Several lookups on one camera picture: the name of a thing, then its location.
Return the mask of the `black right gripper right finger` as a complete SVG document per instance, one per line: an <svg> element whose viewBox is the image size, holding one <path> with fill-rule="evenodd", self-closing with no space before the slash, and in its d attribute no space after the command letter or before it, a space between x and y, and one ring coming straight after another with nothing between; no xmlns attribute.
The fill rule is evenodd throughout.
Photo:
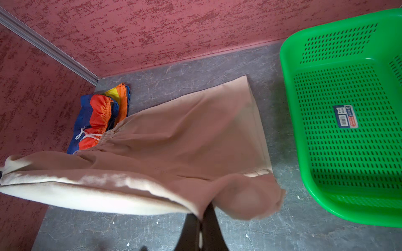
<svg viewBox="0 0 402 251"><path fill-rule="evenodd" d="M204 212L201 229L202 251L229 251L220 230L213 204L209 204Z"/></svg>

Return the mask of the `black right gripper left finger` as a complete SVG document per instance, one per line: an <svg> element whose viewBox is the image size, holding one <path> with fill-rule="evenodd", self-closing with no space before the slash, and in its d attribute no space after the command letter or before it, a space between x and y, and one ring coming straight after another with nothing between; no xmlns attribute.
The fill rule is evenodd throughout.
<svg viewBox="0 0 402 251"><path fill-rule="evenodd" d="M194 214L187 214L174 251L200 251L201 223Z"/></svg>

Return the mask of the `beige shorts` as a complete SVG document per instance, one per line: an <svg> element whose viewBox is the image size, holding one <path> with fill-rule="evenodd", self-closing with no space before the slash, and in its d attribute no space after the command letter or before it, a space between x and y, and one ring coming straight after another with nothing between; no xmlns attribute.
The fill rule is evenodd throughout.
<svg viewBox="0 0 402 251"><path fill-rule="evenodd" d="M246 76L133 114L90 149L10 156L2 173L6 195L118 214L201 219L213 204L251 220L279 211L286 194Z"/></svg>

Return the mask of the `rainbow striped shorts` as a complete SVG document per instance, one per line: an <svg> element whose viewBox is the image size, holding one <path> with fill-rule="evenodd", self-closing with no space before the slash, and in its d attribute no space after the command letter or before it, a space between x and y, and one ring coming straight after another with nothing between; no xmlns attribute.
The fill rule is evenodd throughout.
<svg viewBox="0 0 402 251"><path fill-rule="evenodd" d="M130 88L121 83L103 93L82 96L80 102L68 154L94 147L104 133L128 116Z"/></svg>

